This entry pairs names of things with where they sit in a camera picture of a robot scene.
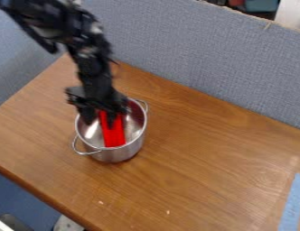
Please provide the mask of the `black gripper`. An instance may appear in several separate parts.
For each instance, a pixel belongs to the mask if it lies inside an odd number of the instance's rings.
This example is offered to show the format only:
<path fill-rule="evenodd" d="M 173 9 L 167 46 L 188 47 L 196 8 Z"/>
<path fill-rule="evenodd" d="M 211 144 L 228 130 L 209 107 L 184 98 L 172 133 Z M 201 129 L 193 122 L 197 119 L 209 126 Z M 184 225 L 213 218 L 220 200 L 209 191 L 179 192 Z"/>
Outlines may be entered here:
<path fill-rule="evenodd" d="M 84 122 L 90 125 L 96 110 L 102 109 L 108 111 L 108 128 L 113 129 L 120 113 L 128 112 L 128 98 L 115 89 L 112 79 L 85 79 L 80 86 L 68 87 L 65 92 Z"/>

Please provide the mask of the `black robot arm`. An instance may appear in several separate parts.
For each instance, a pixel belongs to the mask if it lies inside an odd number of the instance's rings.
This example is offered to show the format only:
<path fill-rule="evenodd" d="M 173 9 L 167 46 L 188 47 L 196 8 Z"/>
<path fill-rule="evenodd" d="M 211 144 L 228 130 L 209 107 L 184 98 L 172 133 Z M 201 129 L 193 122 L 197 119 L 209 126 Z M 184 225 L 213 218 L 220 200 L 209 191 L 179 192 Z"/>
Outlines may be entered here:
<path fill-rule="evenodd" d="M 117 116 L 128 113 L 129 99 L 115 88 L 104 26 L 80 0 L 0 0 L 0 10 L 46 51 L 66 47 L 81 81 L 66 94 L 84 122 L 90 124 L 104 111 L 108 124 L 116 124 Z"/>

